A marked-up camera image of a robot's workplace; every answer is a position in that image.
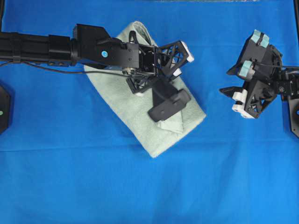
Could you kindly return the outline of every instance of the blue tablecloth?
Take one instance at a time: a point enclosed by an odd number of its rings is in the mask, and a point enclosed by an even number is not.
[[[280,99],[246,120],[218,91],[242,85],[226,71],[255,28],[299,64],[292,2],[6,0],[5,32],[72,36],[82,23],[116,36],[138,20],[159,45],[184,40],[195,61],[182,78],[207,118],[152,159],[86,75],[1,68],[14,113],[0,136],[0,223],[298,223],[299,140]]]

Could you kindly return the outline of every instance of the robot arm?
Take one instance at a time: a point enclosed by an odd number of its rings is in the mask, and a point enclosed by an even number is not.
[[[236,65],[227,72],[243,79],[243,86],[220,92],[236,101],[235,112],[249,119],[257,119],[280,95],[289,105],[291,131],[299,137],[299,67],[283,66],[281,58],[282,54],[269,44],[269,37],[255,30]]]
[[[162,47],[142,45],[134,31],[128,42],[110,37],[103,27],[82,24],[74,28],[72,39],[0,32],[0,61],[6,62],[2,65],[25,63],[46,70],[49,69],[39,65],[68,67],[81,63],[96,69],[117,67],[133,94],[153,89],[154,107],[149,116],[155,122],[168,119],[191,100],[185,90],[177,90],[171,81],[181,74],[181,66],[193,60],[182,41]],[[0,133],[8,128],[9,108],[9,93],[0,88]]]

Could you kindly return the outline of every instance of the light green towel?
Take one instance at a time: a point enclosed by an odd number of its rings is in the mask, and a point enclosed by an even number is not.
[[[136,32],[140,44],[148,45],[150,41],[152,45],[156,45],[146,27],[138,21],[130,23],[117,38],[128,42],[131,30]],[[97,71],[88,66],[84,66],[84,69],[85,71]],[[148,116],[148,110],[153,107],[151,89],[144,92],[143,96],[133,95],[124,78],[101,74],[101,70],[98,71],[99,74],[88,74],[93,86],[134,133],[151,157],[157,157],[173,146],[206,117],[180,77],[174,80],[173,85],[178,90],[185,89],[190,94],[191,101],[187,103],[186,108],[171,118],[155,123]]]

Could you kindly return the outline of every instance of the blue dot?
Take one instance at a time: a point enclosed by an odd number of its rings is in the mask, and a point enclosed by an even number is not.
[[[107,51],[105,51],[105,50],[102,51],[102,56],[103,56],[103,57],[108,57],[108,53],[107,53]]]

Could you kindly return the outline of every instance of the screw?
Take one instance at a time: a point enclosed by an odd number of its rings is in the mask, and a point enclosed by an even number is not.
[[[284,87],[282,87],[282,86],[280,86],[278,90],[279,90],[279,92],[284,92],[285,91]]]

